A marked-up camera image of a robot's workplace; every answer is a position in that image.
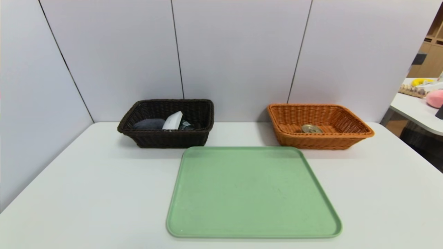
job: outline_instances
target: woven texture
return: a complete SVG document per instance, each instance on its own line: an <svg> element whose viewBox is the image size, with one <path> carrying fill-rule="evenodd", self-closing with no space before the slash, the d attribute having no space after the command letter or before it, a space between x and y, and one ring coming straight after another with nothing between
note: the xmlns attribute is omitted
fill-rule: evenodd
<svg viewBox="0 0 443 249"><path fill-rule="evenodd" d="M147 118L167 119L178 111L195 130L135 130L134 124ZM142 100L125 114L118 132L131 137L140 148L189 148L203 146L214 125L214 104L206 99Z"/></svg>
<svg viewBox="0 0 443 249"><path fill-rule="evenodd" d="M374 131L355 114L340 105L272 104L268 112L278 142L300 149L344 150L374 136ZM323 133L303 133L306 124Z"/></svg>

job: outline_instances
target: round metal object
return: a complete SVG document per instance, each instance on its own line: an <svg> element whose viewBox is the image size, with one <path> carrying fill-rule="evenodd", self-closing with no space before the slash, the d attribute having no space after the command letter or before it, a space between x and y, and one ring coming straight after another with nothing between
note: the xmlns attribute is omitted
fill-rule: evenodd
<svg viewBox="0 0 443 249"><path fill-rule="evenodd" d="M323 131L319 128L319 127L317 127L317 126L315 126L315 125L313 125L313 124L304 124L303 126L302 126L302 131L304 132L304 133L323 133Z"/></svg>

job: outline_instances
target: black object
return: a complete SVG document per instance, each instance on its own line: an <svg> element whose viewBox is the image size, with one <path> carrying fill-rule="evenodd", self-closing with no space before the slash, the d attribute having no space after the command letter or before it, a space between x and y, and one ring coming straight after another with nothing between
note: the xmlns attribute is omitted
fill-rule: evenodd
<svg viewBox="0 0 443 249"><path fill-rule="evenodd" d="M179 130L192 131L195 130L195 128L188 121L182 119Z"/></svg>
<svg viewBox="0 0 443 249"><path fill-rule="evenodd" d="M443 105L440 107L439 111L435 115L439 119L443 119Z"/></svg>
<svg viewBox="0 0 443 249"><path fill-rule="evenodd" d="M147 118L167 119L182 111L183 119L195 130L135 130L134 124ZM203 146L214 125L214 104L207 99L153 99L136 102L117 127L140 148L189 148Z"/></svg>
<svg viewBox="0 0 443 249"><path fill-rule="evenodd" d="M426 53L418 52L414 60L412 61L413 65L422 65L424 60L426 59Z"/></svg>

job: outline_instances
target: white table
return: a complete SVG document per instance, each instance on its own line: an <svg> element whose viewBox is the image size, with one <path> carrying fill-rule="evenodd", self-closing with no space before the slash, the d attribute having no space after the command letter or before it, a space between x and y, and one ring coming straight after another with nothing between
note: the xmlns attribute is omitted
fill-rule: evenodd
<svg viewBox="0 0 443 249"><path fill-rule="evenodd" d="M414 79L415 78L406 78L403 84L409 85ZM443 136L443 120L435 116L438 109L428 106L425 99L397 93L390 108L423 129Z"/></svg>
<svg viewBox="0 0 443 249"><path fill-rule="evenodd" d="M369 125L376 135L348 150L303 150L343 223L336 238L172 237L165 221L184 150L140 149L117 123L97 123L0 214L0 248L442 248L443 174ZM206 145L277 141L268 123L215 123Z"/></svg>

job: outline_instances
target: white desk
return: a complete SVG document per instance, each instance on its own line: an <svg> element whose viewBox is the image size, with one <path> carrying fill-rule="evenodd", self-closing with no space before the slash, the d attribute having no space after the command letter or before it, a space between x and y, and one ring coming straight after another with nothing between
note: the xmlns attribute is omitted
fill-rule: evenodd
<svg viewBox="0 0 443 249"><path fill-rule="evenodd" d="M376 135L348 150L303 150L343 223L336 238L174 238L165 221L184 150L140 149L117 123L97 123L0 214L0 248L442 248L443 174L369 125ZM206 145L277 141L268 123L215 123Z"/></svg>
<svg viewBox="0 0 443 249"><path fill-rule="evenodd" d="M413 79L415 78L406 78L403 84L409 85ZM397 93L391 103L391 109L423 129L443 136L443 120L435 116L438 109L428 106L425 99Z"/></svg>

